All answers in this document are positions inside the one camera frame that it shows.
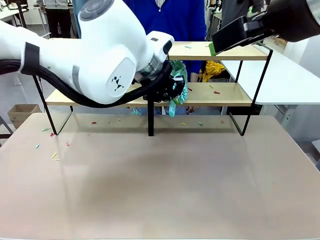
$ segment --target wooden shelf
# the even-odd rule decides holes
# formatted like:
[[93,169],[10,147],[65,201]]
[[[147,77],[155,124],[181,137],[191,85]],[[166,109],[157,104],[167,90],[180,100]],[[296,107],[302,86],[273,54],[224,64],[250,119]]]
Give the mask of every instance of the wooden shelf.
[[[129,88],[132,91],[140,85],[135,84]],[[215,82],[215,83],[188,83],[188,87],[192,89],[188,92],[188,100],[183,104],[184,106],[196,107],[247,107],[251,105],[252,100],[243,91],[238,83],[229,82]],[[58,90],[45,100],[48,105],[54,106],[79,106],[79,104],[64,96]],[[168,106],[168,102],[155,103],[155,106]],[[122,107],[146,107],[147,101],[142,97],[127,104],[121,105]]]
[[[51,38],[50,41],[54,41],[57,44],[57,48],[63,48],[66,45],[66,41],[70,41],[70,44],[80,43],[79,39],[63,39],[63,38]],[[267,55],[254,47],[237,46],[228,51],[224,51],[216,56],[211,56],[209,49],[210,42],[208,41],[176,41],[173,43],[171,50],[169,51],[170,60],[199,60],[199,61],[223,61],[223,60],[266,60]]]

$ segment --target white table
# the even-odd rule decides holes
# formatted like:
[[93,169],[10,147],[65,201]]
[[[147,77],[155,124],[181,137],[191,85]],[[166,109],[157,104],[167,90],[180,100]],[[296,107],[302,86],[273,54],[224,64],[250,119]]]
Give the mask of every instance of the white table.
[[[240,61],[222,61],[230,75],[236,79]],[[265,61],[243,61],[238,82],[253,99]],[[297,105],[320,104],[320,79],[286,56],[273,51],[256,103],[275,105],[282,113],[281,124],[286,127]]]
[[16,21],[14,19],[14,15],[15,14],[18,14],[19,13],[19,10],[16,9],[16,10],[10,10],[8,9],[7,7],[4,8],[4,11],[0,11],[0,20],[1,21],[12,21],[12,24],[14,26],[16,26]]

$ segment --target blue jacket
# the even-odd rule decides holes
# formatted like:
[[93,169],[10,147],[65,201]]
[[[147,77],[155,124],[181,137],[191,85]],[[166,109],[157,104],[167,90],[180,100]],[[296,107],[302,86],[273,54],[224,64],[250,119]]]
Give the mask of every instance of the blue jacket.
[[[205,40],[204,0],[165,0],[161,9],[156,0],[123,0],[140,20],[146,34],[159,31],[170,34],[175,41]],[[188,75],[199,73],[201,61],[185,61]]]

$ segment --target black cable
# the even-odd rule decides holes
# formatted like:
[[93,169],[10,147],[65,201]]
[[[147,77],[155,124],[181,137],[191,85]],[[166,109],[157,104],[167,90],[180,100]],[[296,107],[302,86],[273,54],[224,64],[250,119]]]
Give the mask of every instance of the black cable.
[[[16,59],[4,59],[0,60],[0,75],[17,72],[20,68],[21,61]],[[71,99],[77,104],[90,107],[90,108],[111,108],[119,105],[126,104],[133,100],[136,100],[149,91],[160,86],[162,80],[165,80],[170,77],[172,67],[169,63],[164,63],[160,75],[149,84],[136,88],[130,92],[125,93],[118,101],[111,104],[101,104],[87,98],[86,96],[78,93],[76,90],[68,86],[64,81],[62,81],[57,75],[49,71],[43,66],[39,66],[38,72],[32,74],[39,76],[40,78],[46,80],[53,87],[58,89],[63,95]]]

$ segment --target table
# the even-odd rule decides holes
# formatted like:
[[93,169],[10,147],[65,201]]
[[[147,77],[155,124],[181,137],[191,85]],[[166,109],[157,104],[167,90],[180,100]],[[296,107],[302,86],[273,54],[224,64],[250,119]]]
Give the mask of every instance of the table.
[[49,126],[35,113],[0,148],[2,238],[320,236],[320,173],[273,117],[252,116],[243,137],[228,116],[159,116],[154,137],[136,115]]
[[[240,62],[222,61],[222,63],[230,75],[236,78]],[[258,84],[256,75],[260,75],[263,68],[263,61],[244,61],[242,64],[238,82],[250,98],[255,94]],[[274,51],[256,103],[276,105],[284,114],[281,124],[285,127],[297,105],[320,104],[318,89],[320,89],[320,80],[317,76]]]
[[0,11],[0,20],[1,21],[12,21],[12,24],[16,26],[16,20],[14,19],[14,15],[19,14],[19,10],[10,10],[7,7],[4,8],[4,11]]

